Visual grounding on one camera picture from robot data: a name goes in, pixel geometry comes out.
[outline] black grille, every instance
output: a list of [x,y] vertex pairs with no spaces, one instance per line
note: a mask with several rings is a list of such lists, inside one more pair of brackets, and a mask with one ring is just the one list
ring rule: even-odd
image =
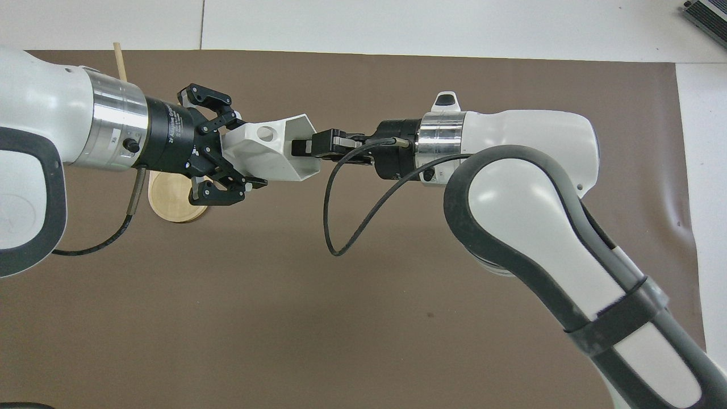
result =
[[693,3],[684,12],[695,24],[720,39],[723,45],[727,44],[727,22],[701,2]]
[[722,10],[727,15],[727,1],[725,0],[710,0],[710,3],[714,4],[715,7]]

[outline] metallic band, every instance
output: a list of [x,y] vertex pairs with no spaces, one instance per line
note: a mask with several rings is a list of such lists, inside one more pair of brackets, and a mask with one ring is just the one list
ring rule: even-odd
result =
[[[461,111],[428,112],[419,126],[419,137],[414,148],[414,163],[420,167],[434,159],[460,153],[462,145],[462,126],[465,114]],[[445,184],[459,166],[459,161],[438,164],[434,175],[422,173],[419,178],[424,183]]]
[[146,99],[139,87],[86,69],[93,88],[93,120],[89,138],[73,163],[105,170],[126,170],[137,154],[124,148],[126,139],[144,146],[149,126]]

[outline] black knob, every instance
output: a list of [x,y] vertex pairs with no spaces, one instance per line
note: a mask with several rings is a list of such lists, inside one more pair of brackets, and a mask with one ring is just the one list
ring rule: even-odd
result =
[[139,151],[139,149],[140,149],[139,148],[139,143],[135,139],[133,139],[133,138],[126,138],[126,139],[124,139],[124,142],[122,143],[122,145],[124,145],[124,148],[127,151],[129,151],[129,152],[131,152],[133,154],[137,153]]

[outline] wooden stick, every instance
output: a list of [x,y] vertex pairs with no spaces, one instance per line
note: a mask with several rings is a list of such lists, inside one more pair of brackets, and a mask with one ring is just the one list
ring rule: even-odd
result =
[[124,67],[124,56],[121,54],[121,43],[113,43],[113,53],[116,55],[116,66],[119,67],[119,79],[126,81],[126,68]]

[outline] robotic arm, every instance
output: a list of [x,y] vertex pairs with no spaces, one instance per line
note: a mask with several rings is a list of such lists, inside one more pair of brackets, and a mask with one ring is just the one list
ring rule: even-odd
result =
[[[618,408],[727,408],[724,374],[580,201],[598,177],[598,144],[582,116],[461,111],[456,95],[442,92],[421,119],[383,121],[370,136],[316,133],[305,115],[246,123],[229,96],[196,84],[177,106],[89,68],[7,48],[0,57],[0,82],[17,101],[0,104],[0,277],[31,267],[60,240],[61,163],[187,175],[190,202],[200,205],[239,202],[268,180],[304,180],[322,159],[373,164],[384,179],[446,185],[457,239],[484,268],[538,295]],[[230,130],[223,137],[221,127]]]

